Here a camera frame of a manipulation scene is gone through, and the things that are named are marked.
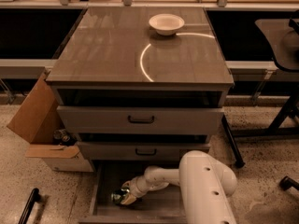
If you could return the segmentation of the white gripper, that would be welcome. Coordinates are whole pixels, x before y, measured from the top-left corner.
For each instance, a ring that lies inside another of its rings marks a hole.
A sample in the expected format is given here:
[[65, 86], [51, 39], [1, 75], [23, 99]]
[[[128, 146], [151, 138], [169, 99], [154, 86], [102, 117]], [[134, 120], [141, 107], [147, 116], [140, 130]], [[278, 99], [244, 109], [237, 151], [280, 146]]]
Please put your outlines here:
[[122, 205], [130, 205], [134, 203], [137, 198], [143, 197], [150, 191], [150, 184], [146, 178], [141, 175], [133, 178], [131, 181], [124, 182], [121, 185], [121, 189], [130, 189], [130, 193], [125, 194], [121, 199]]

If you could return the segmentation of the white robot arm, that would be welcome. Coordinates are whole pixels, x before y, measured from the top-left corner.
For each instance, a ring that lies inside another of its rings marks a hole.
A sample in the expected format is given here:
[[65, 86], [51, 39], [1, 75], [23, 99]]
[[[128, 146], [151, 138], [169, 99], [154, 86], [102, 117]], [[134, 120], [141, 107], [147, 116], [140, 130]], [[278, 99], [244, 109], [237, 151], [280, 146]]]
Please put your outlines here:
[[121, 187], [121, 204], [129, 205], [169, 184], [180, 187], [188, 224], [236, 224], [227, 201], [236, 190], [235, 173], [201, 151], [187, 152], [177, 169], [149, 166], [143, 175], [126, 181]]

